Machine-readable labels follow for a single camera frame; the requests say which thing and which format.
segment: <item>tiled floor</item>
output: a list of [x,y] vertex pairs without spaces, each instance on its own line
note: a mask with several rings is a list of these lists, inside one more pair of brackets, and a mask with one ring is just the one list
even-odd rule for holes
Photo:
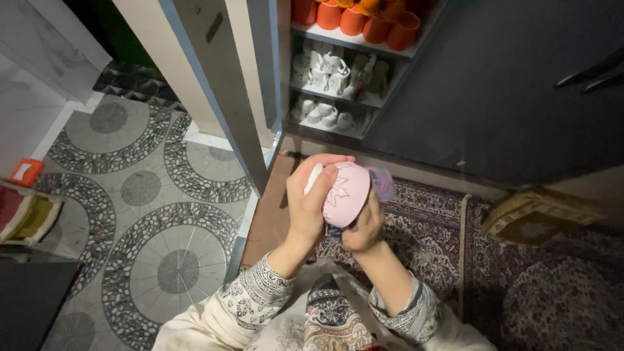
[[41,250],[84,266],[45,350],[148,350],[223,283],[250,184],[232,151],[183,140],[187,114],[104,96],[74,112],[36,188],[67,197]]

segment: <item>orange cup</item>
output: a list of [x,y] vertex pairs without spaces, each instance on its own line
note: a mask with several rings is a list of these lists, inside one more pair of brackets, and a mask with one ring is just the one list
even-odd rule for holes
[[326,31],[333,31],[340,25],[340,16],[343,9],[336,5],[334,0],[321,2],[316,13],[316,23]]
[[316,22],[316,2],[314,0],[293,0],[295,21],[302,26]]
[[362,35],[364,39],[371,44],[381,44],[386,41],[391,26],[392,23],[379,17],[379,15],[369,17],[362,30]]
[[411,12],[402,13],[397,23],[392,25],[386,44],[390,49],[403,51],[407,49],[416,38],[416,31],[421,26],[421,20]]
[[359,6],[355,5],[344,10],[340,17],[340,30],[348,36],[356,36],[362,33],[366,16],[359,11]]

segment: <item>person's right hand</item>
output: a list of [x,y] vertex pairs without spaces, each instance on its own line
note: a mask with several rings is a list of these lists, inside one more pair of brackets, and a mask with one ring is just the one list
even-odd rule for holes
[[366,252],[376,246],[383,239],[379,235],[381,227],[384,225],[386,214],[371,189],[368,200],[362,208],[358,217],[358,231],[353,232],[346,229],[343,232],[342,245],[345,250],[354,254]]

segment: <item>patterned clothing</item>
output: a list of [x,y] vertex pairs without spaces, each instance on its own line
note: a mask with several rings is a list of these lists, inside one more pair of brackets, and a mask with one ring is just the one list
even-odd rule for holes
[[406,308],[390,317],[375,289],[331,261],[284,279],[267,256],[167,322],[154,350],[495,350],[416,278]]

